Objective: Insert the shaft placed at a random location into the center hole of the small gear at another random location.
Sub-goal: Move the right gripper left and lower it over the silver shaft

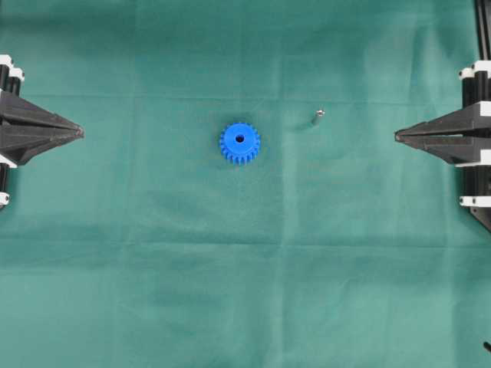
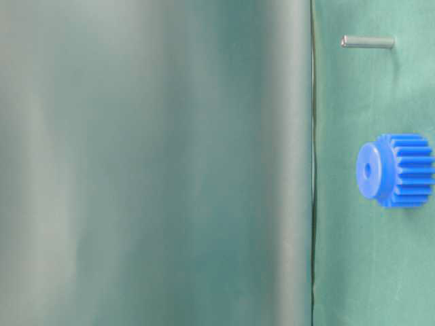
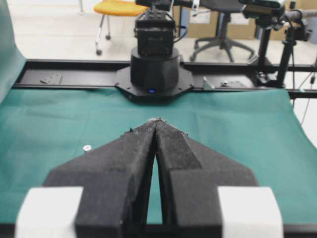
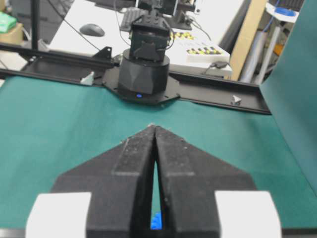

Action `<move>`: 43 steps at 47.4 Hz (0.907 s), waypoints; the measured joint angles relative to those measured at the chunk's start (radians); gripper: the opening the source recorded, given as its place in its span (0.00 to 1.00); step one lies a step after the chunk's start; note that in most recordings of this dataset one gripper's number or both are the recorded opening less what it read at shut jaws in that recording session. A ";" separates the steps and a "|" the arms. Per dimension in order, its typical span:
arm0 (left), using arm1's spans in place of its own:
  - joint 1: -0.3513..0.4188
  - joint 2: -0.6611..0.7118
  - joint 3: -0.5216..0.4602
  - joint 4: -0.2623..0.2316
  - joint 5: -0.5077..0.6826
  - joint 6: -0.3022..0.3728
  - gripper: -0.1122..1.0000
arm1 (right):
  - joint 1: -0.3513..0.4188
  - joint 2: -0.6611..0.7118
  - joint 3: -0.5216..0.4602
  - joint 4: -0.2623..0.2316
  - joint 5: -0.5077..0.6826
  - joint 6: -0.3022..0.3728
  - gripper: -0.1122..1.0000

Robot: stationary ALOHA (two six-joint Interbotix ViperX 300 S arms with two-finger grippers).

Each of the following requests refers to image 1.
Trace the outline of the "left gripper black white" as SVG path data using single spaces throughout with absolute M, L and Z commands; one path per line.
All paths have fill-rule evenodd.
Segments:
M 1 209 L 10 201 L 10 169 L 33 157 L 84 137 L 81 126 L 20 98 L 25 73 L 8 54 L 1 55 L 1 118 L 27 126 L 1 126 Z

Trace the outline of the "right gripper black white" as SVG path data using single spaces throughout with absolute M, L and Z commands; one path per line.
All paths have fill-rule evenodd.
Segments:
M 398 130 L 394 138 L 449 164 L 460 164 L 460 205 L 490 229 L 490 63 L 477 61 L 462 69 L 460 80 L 463 109 Z M 462 133 L 466 136 L 445 137 Z

